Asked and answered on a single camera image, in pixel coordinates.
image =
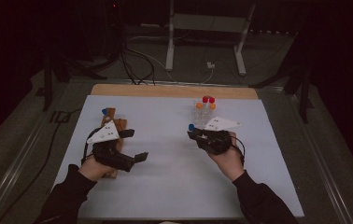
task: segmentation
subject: hand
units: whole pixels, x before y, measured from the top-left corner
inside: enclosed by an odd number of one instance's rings
[[[230,132],[232,137],[232,144],[236,146],[235,143],[235,133]],[[238,178],[244,173],[244,165],[241,162],[240,152],[230,147],[226,152],[214,155],[208,153],[208,156],[218,165],[219,169],[232,181]]]
[[[91,155],[84,161],[78,171],[92,181],[98,181],[104,175],[110,174],[115,171],[115,168],[103,165],[95,160]]]

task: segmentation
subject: dark background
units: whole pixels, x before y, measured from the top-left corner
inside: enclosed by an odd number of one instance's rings
[[[54,25],[57,28],[57,24],[62,24],[54,15],[61,13],[61,18],[71,19],[75,31],[81,34],[81,27],[74,22],[74,11],[67,10],[68,5],[60,4],[57,1],[41,5],[37,1],[0,0],[0,124],[32,89],[29,78],[42,69],[45,33]],[[141,22],[165,25],[168,21],[168,1],[130,0],[124,1],[123,5],[126,10],[122,17],[129,25]],[[236,13],[235,10],[228,11],[228,8],[214,12],[212,7],[205,9],[204,5],[201,7],[203,13]],[[154,13],[153,8],[162,10]],[[189,6],[177,8],[189,9]],[[65,11],[68,11],[67,17],[63,14]],[[353,154],[353,4],[340,1],[260,1],[250,29],[253,33],[271,31],[286,35],[300,32],[285,63],[294,63],[296,58],[300,58],[303,59],[300,63],[313,64],[311,83],[318,87]],[[59,35],[62,40],[71,40],[62,33]],[[76,37],[75,41],[75,45],[81,46],[80,53],[87,53],[84,39],[79,42],[82,39]]]

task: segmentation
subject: orange cap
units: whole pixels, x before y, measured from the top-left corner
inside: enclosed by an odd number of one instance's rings
[[[196,108],[200,109],[201,107],[203,107],[202,103],[200,103],[200,102],[196,103]]]

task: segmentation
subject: white tabletop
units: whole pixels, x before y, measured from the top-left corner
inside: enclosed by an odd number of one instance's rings
[[[55,180],[64,181],[68,164],[79,164],[88,134],[101,124],[101,110],[115,107],[115,119],[135,129],[123,143],[129,156],[148,159],[116,179],[101,179],[79,216],[94,219],[241,218],[234,185],[187,135],[193,98],[88,96]],[[296,217],[304,212],[291,182],[261,100],[218,99],[214,115],[240,121],[230,131],[246,146],[246,164],[256,182],[266,183]]]

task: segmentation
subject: blue object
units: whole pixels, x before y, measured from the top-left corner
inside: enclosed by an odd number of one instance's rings
[[[189,125],[189,131],[193,131],[193,129],[194,129],[194,124],[190,124]]]

